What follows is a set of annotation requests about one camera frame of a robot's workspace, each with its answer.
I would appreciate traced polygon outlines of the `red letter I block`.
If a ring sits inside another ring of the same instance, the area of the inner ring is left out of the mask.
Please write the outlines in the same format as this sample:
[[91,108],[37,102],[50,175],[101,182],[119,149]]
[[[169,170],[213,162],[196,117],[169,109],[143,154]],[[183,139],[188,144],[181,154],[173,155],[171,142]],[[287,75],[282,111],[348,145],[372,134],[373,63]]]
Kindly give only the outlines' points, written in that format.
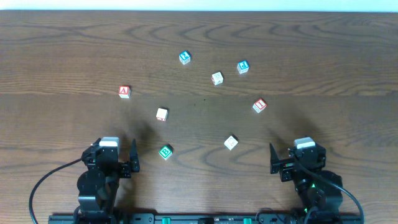
[[260,113],[267,107],[267,103],[262,99],[258,99],[252,106],[255,112]]

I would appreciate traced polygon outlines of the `red letter A block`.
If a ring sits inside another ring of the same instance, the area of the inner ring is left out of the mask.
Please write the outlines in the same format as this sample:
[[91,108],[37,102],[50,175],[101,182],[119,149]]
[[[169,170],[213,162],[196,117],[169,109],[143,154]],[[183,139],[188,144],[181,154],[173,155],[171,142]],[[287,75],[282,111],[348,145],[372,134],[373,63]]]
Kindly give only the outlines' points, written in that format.
[[121,98],[130,99],[130,97],[131,97],[131,89],[130,89],[129,86],[120,86],[118,94],[119,94],[119,96]]

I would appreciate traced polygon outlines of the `blue number 2 block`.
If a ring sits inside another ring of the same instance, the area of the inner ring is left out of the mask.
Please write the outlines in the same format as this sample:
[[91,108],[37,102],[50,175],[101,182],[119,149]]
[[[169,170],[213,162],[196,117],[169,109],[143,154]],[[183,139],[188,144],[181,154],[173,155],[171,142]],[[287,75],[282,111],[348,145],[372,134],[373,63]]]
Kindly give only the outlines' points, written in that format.
[[179,54],[179,60],[183,65],[188,64],[191,61],[191,55],[188,51],[184,50]]

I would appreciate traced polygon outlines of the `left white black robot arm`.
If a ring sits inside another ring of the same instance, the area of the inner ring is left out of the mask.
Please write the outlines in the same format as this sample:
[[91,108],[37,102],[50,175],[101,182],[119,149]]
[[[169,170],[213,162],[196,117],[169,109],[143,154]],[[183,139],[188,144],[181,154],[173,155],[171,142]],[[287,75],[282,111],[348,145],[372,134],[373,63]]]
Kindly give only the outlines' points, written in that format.
[[83,151],[81,159],[88,168],[77,181],[80,206],[74,211],[74,223],[129,223],[128,215],[115,209],[119,181],[140,171],[136,142],[126,162],[119,161],[119,138],[97,139]]

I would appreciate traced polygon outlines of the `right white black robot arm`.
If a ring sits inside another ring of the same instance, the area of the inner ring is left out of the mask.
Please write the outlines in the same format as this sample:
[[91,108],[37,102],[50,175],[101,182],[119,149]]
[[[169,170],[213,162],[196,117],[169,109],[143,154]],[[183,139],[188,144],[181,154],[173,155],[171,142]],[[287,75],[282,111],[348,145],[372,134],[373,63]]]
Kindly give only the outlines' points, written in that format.
[[288,148],[289,158],[279,159],[272,144],[270,147],[270,173],[278,173],[282,182],[292,181],[304,211],[292,216],[302,223],[342,223],[339,207],[343,196],[338,189],[342,178],[325,170],[326,149],[312,138],[296,139]]

